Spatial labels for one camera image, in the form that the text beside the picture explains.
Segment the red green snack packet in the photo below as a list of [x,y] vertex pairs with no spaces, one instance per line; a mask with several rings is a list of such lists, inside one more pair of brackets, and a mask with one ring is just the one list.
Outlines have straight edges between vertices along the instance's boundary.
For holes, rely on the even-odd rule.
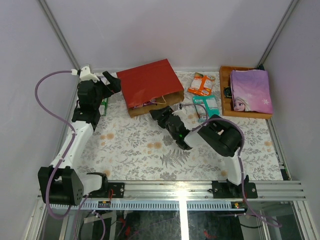
[[107,114],[108,100],[108,98],[103,99],[99,106],[99,112],[101,116],[105,116]]

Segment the red brown paper bag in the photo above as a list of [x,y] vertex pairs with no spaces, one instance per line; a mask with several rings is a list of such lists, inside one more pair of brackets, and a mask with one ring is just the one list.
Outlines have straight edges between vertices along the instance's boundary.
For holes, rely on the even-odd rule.
[[[116,73],[131,118],[184,101],[184,87],[167,59]],[[136,108],[151,99],[157,104]]]

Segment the teal snack packet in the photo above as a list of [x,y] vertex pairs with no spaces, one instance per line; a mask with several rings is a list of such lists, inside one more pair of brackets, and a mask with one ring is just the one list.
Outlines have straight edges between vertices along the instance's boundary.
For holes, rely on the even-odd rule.
[[194,96],[192,102],[198,116],[198,122],[203,123],[213,115],[220,115],[218,103],[214,95]]

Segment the orange snack packet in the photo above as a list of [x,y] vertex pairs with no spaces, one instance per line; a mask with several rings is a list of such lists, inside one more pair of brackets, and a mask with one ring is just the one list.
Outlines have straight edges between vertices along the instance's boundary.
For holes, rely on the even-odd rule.
[[215,80],[215,76],[204,75],[196,72],[187,91],[202,97],[210,96]]

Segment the purple snack packet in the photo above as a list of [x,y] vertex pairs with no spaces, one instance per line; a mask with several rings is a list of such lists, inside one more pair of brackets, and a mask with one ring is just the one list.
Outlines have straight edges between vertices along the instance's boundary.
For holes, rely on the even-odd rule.
[[104,75],[99,75],[98,77],[106,86],[110,83]]

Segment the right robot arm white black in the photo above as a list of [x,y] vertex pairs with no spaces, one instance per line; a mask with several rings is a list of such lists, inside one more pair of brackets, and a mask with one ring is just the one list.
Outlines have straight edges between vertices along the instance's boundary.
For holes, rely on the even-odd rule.
[[246,191],[246,175],[241,160],[241,151],[245,137],[242,130],[232,121],[216,114],[193,129],[186,128],[182,120],[182,111],[174,111],[170,106],[149,111],[152,119],[166,129],[182,150],[190,150],[200,144],[206,144],[224,157],[227,167],[228,192],[240,197]]

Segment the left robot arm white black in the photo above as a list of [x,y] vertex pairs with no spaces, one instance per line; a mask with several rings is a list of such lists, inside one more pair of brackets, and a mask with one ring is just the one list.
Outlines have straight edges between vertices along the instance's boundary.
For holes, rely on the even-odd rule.
[[94,172],[80,177],[74,165],[96,130],[101,103],[121,91],[121,81],[104,71],[106,82],[103,82],[87,66],[70,73],[80,79],[75,109],[71,121],[66,122],[70,131],[51,164],[39,169],[38,182],[44,203],[78,206],[85,195],[102,198],[109,193],[106,174]]

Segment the floral table mat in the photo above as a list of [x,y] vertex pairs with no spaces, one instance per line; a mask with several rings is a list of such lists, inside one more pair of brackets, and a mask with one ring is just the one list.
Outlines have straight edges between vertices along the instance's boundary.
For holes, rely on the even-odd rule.
[[[252,181],[279,181],[282,173],[267,122],[232,117],[244,133],[244,170]],[[225,180],[222,156],[206,144],[182,150],[167,130],[149,114],[130,117],[122,93],[108,100],[101,117],[73,167],[78,175],[99,172],[109,180],[208,181]]]

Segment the orange wooden tray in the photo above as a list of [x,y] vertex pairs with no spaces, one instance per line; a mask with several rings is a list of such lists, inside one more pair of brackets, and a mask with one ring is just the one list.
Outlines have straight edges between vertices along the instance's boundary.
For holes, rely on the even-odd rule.
[[260,113],[254,111],[234,111],[232,98],[225,97],[224,90],[231,86],[230,75],[233,70],[235,71],[248,71],[253,70],[253,67],[242,66],[226,66],[223,65],[219,69],[219,84],[221,95],[221,111],[223,116],[228,117],[240,117],[240,118],[253,118],[253,119],[265,119],[268,120],[272,117],[272,114]]

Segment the black object in tray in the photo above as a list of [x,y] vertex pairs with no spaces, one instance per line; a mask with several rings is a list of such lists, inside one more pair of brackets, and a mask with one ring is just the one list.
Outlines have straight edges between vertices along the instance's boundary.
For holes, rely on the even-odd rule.
[[227,86],[223,89],[223,94],[224,97],[227,99],[231,99],[232,98],[232,89],[230,86]]

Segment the purple princess cloth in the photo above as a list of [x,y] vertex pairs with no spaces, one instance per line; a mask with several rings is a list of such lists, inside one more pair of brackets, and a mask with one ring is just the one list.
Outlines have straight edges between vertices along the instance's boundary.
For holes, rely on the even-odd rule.
[[230,74],[233,110],[272,114],[269,76],[265,70],[233,70]]

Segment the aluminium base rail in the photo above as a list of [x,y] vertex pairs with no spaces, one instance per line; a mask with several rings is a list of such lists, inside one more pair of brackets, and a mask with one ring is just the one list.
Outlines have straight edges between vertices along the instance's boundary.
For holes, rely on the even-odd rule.
[[71,210],[189,210],[240,211],[246,202],[298,202],[306,194],[299,181],[251,181],[244,191],[229,191],[226,181],[111,181],[110,193],[83,198]]

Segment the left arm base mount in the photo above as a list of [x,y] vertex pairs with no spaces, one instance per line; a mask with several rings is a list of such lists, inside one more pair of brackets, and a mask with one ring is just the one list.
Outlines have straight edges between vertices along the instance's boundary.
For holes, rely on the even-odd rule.
[[124,182],[109,182],[105,173],[87,173],[82,180],[84,194],[90,198],[123,198],[125,192]]

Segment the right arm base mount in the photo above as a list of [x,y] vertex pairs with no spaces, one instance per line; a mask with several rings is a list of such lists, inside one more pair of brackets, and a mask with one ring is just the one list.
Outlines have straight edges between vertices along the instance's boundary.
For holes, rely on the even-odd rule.
[[[212,181],[211,188],[207,190],[209,193],[213,194],[216,199],[240,199],[243,198],[242,184],[235,185],[229,180],[225,182],[222,181]],[[258,192],[256,184],[250,181],[248,175],[244,178],[244,193],[247,199],[257,199]]]

